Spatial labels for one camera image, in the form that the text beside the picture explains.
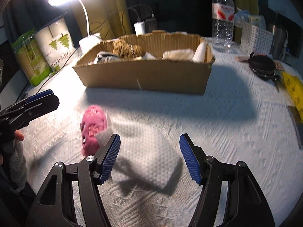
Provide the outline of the person's left hand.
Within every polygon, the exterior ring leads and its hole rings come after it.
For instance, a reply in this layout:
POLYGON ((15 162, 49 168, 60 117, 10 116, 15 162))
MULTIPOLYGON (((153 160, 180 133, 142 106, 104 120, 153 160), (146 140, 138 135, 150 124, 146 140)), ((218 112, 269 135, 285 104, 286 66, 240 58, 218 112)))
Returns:
MULTIPOLYGON (((25 139, 24 135, 19 130, 16 130, 14 134, 15 134, 15 139, 18 141, 23 141, 25 139)), ((2 154, 0 154, 0 165, 3 164, 3 161, 4 161, 3 156, 2 154)))

